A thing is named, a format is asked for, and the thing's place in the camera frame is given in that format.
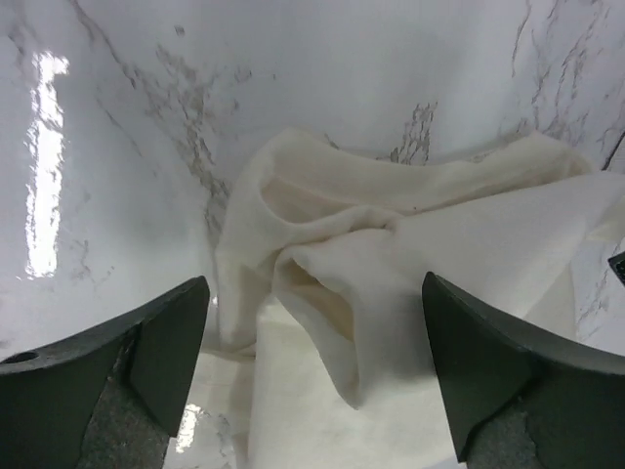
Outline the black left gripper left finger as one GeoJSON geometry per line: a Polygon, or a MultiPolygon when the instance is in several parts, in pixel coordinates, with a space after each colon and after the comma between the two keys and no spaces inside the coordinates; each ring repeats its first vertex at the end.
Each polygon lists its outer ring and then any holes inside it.
{"type": "Polygon", "coordinates": [[[160,468],[187,404],[210,300],[194,277],[1,362],[4,468],[160,468]]]}

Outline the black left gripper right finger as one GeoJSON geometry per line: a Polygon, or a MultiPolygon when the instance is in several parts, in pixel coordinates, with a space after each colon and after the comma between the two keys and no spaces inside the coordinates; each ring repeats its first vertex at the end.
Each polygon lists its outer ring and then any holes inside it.
{"type": "Polygon", "coordinates": [[[504,414],[543,468],[624,465],[624,359],[500,311],[428,273],[423,312],[455,454],[469,463],[504,414]]]}

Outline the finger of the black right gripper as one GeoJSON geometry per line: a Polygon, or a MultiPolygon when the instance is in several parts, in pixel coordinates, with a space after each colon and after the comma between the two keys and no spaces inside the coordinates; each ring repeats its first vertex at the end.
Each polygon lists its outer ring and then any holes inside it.
{"type": "Polygon", "coordinates": [[[614,272],[619,282],[625,285],[625,253],[619,253],[607,260],[609,267],[614,272]]]}

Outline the cream white t shirt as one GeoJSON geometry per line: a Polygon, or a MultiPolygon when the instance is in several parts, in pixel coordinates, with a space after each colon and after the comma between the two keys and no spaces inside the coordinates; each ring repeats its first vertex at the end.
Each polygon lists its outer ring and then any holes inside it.
{"type": "Polygon", "coordinates": [[[624,178],[538,133],[478,162],[405,166],[298,130],[267,142],[215,251],[221,349],[207,408],[240,468],[434,468],[452,440],[423,309],[427,273],[574,331],[570,263],[622,225],[624,178]]]}

